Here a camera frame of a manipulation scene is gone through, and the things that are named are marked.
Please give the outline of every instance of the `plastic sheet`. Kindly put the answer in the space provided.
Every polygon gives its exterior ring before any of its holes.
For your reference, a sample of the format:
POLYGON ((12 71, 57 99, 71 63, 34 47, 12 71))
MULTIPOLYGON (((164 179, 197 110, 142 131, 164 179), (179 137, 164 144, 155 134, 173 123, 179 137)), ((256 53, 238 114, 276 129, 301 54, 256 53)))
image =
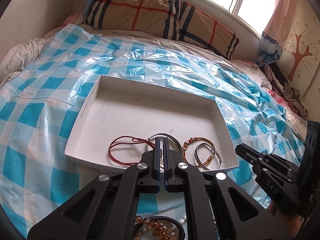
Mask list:
MULTIPOLYGON (((31 226, 79 190, 89 173, 64 154, 80 108, 99 75, 147 82, 216 100, 234 146, 246 143, 299 165, 303 144, 285 110, 247 75, 227 62, 213 63, 125 37, 104 38, 66 26, 42 55, 0 90, 0 202, 18 230, 31 226)), ((251 165, 228 175, 261 205, 269 198, 251 165)), ((142 195, 139 213, 181 210, 181 194, 142 195)))
POLYGON ((293 130, 293 133, 302 141, 304 142, 306 139, 307 134, 307 121, 303 120, 300 116, 298 116, 288 103, 280 96, 277 92, 271 91, 266 89, 269 95, 271 95, 275 101, 279 105, 281 105, 286 111, 285 111, 285 118, 287 120, 287 123, 290 125, 290 127, 293 130))

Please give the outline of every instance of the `curtain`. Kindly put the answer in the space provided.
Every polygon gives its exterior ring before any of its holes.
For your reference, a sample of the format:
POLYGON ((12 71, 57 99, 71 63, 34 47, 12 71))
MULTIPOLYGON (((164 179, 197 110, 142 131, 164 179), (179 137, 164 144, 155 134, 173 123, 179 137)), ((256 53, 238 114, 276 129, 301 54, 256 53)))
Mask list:
POLYGON ((260 39, 261 55, 254 61, 258 66, 263 67, 280 59, 282 45, 289 35, 294 7, 295 0, 275 1, 275 9, 260 39))

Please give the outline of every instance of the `red string bracelet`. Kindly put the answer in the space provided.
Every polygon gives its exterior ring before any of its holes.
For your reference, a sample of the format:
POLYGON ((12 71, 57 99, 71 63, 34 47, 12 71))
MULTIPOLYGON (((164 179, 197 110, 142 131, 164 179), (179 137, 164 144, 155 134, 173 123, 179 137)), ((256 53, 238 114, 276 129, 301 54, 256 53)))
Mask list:
POLYGON ((124 162, 121 162, 121 161, 117 160, 116 158, 114 158, 112 156, 111 149, 114 146, 117 146, 117 145, 120 145, 120 144, 141 144, 141 143, 146 143, 146 144, 150 145, 153 149, 155 148, 154 143, 152 143, 152 142, 150 142, 148 140, 141 139, 141 138, 135 138, 135 137, 132 137, 132 136, 120 136, 117 139, 114 139, 112 141, 112 143, 110 144, 109 150, 108 150, 108 156, 110 157, 111 160, 113 160, 114 162, 119 163, 119 164, 128 165, 128 166, 136 165, 138 163, 124 163, 124 162), (131 138, 131 142, 119 142, 119 143, 116 143, 116 140, 119 140, 121 138, 131 138))

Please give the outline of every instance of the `plaid pillowcase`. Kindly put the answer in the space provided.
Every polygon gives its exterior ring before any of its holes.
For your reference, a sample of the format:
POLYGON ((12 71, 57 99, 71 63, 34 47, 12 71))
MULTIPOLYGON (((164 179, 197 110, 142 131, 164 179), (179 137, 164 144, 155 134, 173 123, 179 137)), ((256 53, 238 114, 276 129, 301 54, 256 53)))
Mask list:
POLYGON ((96 0, 86 23, 103 30, 141 31, 178 40, 182 0, 96 0))
POLYGON ((233 59, 239 38, 216 19, 183 1, 179 20, 179 41, 196 44, 225 59, 233 59))

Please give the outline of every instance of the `jewelry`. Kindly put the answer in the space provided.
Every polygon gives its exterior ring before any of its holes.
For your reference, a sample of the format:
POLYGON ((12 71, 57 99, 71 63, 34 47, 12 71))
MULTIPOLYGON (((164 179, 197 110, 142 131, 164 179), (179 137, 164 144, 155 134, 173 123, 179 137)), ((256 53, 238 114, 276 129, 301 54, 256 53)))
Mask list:
POLYGON ((219 168, 221 166, 221 163, 222 163, 222 159, 219 155, 219 153, 217 152, 217 150, 215 149, 215 146, 213 144, 212 141, 210 141, 209 139, 207 138, 204 138, 204 137, 191 137, 189 140, 185 141, 184 144, 183 144, 183 147, 182 147, 182 158, 183 158, 183 161, 190 164, 187 159, 186 159, 186 150, 187 150, 187 147, 188 145, 193 142, 193 141, 196 141, 196 140, 204 140, 204 141, 207 141, 210 145, 211 145, 211 148, 213 150, 213 154, 210 154, 209 158, 203 163, 204 166, 207 166, 210 161, 214 158, 215 154, 218 156, 219 158, 219 168))
POLYGON ((173 137, 173 136, 170 135, 170 134, 167 134, 167 133, 156 133, 156 134, 154 134, 153 136, 150 136, 150 137, 148 138, 148 141, 150 141, 152 137, 159 136, 159 135, 166 136, 166 137, 168 137, 170 140, 172 140, 172 141, 174 142, 174 144, 177 146, 179 152, 182 154, 183 151, 182 151, 181 144, 179 143, 179 141, 178 141, 175 137, 173 137))
POLYGON ((195 149, 195 159, 196 159, 196 162, 199 164, 199 166, 200 166, 202 169, 204 169, 204 170, 206 170, 206 171, 209 171, 210 169, 207 168, 206 166, 204 166, 204 164, 201 162, 201 160, 199 159, 199 156, 198 156, 198 148, 199 148, 199 146, 201 146, 201 145, 206 145, 206 146, 208 146, 208 147, 211 149, 211 151, 213 151, 213 148, 212 148, 212 146, 211 146, 209 143, 204 142, 204 143, 200 143, 200 144, 196 147, 196 149, 195 149))
POLYGON ((153 149, 155 148, 155 145, 148 141, 148 140, 145 140, 145 139, 140 139, 140 138, 135 138, 135 137, 132 137, 132 136, 120 136, 118 137, 117 139, 113 140, 112 143, 110 144, 109 146, 109 150, 108 150, 108 156, 110 157, 111 160, 113 160, 114 162, 116 163, 119 163, 119 164, 123 164, 123 165, 128 165, 128 166, 132 166, 132 165, 136 165, 138 163, 124 163, 124 162, 121 162, 119 160, 117 160, 115 157, 113 157, 113 155, 111 154, 111 149, 114 147, 114 146, 117 146, 119 144, 141 144, 141 143, 146 143, 147 145, 150 145, 153 149), (131 142, 120 142, 120 143, 116 143, 117 140, 121 139, 121 138, 131 138, 131 142))
MULTIPOLYGON (((150 136, 148 138, 148 141, 150 142, 151 141, 151 138, 155 137, 155 136, 166 136, 167 138, 169 138, 171 141, 174 142, 174 144, 177 146, 178 150, 180 153, 182 153, 182 146, 181 144, 179 143, 179 141, 173 137, 172 135, 170 134, 167 134, 167 133, 156 133, 154 134, 153 136, 150 136)), ((160 158, 160 168, 164 169, 164 161, 163 161, 163 158, 162 158, 162 151, 161 151, 161 158, 160 158)))
POLYGON ((155 230, 153 235, 160 236, 161 240, 184 240, 186 237, 182 225, 177 220, 170 217, 154 216, 143 219, 141 216, 136 216, 135 222, 137 224, 133 229, 133 235, 135 236, 133 240, 140 240, 142 234, 148 232, 149 230, 155 230), (178 233, 175 230, 164 226, 162 223, 160 223, 160 220, 165 220, 174 224, 178 229, 178 233))

